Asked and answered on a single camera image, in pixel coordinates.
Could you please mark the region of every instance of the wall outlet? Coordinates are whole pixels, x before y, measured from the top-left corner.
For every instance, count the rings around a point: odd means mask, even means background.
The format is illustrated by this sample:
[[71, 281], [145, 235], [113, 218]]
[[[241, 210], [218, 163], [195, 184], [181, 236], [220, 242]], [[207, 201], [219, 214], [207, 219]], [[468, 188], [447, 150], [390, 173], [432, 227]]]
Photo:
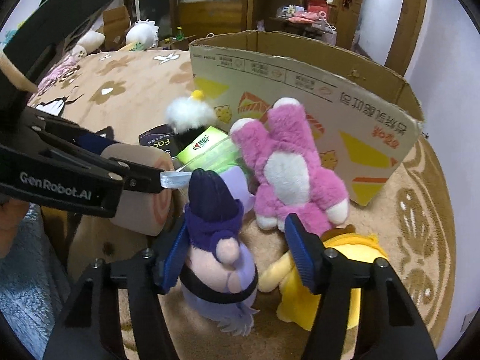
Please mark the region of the wall outlet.
[[473, 311], [470, 314], [467, 314], [465, 316], [465, 318], [463, 319], [463, 325], [462, 325], [462, 328], [460, 330], [460, 333], [465, 332], [465, 330], [469, 327], [470, 323], [472, 322], [473, 318], [475, 317], [476, 313], [477, 313], [476, 311]]

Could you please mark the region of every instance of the brown cardboard box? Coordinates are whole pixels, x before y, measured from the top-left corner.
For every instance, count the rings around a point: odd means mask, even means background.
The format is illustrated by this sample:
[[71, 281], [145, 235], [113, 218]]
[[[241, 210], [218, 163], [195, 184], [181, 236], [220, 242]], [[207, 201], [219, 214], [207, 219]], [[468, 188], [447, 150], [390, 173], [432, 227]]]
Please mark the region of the brown cardboard box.
[[195, 40], [190, 58], [195, 85], [218, 107], [222, 130], [243, 117], [265, 122], [276, 100], [298, 99], [322, 165], [362, 206], [422, 132], [422, 109], [403, 77], [318, 40], [244, 31]]
[[129, 27], [130, 16], [124, 5], [103, 12], [103, 34], [105, 35], [106, 49], [110, 51], [120, 49], [124, 45], [125, 32]]

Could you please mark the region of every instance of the yellow pom-pom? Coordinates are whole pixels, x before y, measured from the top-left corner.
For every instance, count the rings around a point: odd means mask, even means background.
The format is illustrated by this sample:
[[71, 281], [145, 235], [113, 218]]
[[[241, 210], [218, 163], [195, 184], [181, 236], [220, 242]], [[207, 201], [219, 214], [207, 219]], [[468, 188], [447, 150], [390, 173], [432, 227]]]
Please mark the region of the yellow pom-pom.
[[194, 100], [198, 101], [204, 101], [205, 100], [205, 95], [203, 94], [202, 91], [193, 91], [190, 95], [190, 97]]

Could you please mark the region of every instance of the yellow triangle print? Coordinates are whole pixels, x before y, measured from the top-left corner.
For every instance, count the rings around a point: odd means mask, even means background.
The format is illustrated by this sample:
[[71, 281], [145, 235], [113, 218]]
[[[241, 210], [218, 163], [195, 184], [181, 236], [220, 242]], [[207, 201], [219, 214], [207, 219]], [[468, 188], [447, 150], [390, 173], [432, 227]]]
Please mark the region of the yellow triangle print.
[[222, 95], [229, 88], [228, 85], [209, 79], [203, 79], [198, 76], [195, 77], [193, 81], [195, 82], [195, 86], [200, 89], [207, 98], [212, 100]]
[[352, 188], [357, 195], [356, 202], [361, 206], [366, 206], [383, 187], [383, 183], [358, 183], [353, 181]]
[[381, 151], [374, 149], [346, 132], [340, 131], [340, 136], [349, 152], [351, 162], [374, 168], [390, 168], [392, 165], [390, 157], [384, 155]]

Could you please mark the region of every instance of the black band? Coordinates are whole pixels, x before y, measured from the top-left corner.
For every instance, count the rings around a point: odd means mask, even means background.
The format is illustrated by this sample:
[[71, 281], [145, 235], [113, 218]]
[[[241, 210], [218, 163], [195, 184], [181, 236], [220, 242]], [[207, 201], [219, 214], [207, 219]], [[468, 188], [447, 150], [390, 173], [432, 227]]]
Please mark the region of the black band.
[[255, 266], [255, 276], [251, 284], [242, 292], [236, 294], [226, 294], [217, 292], [202, 282], [193, 271], [184, 264], [180, 273], [180, 281], [193, 295], [207, 302], [218, 304], [241, 303], [255, 291], [258, 284], [258, 271]]

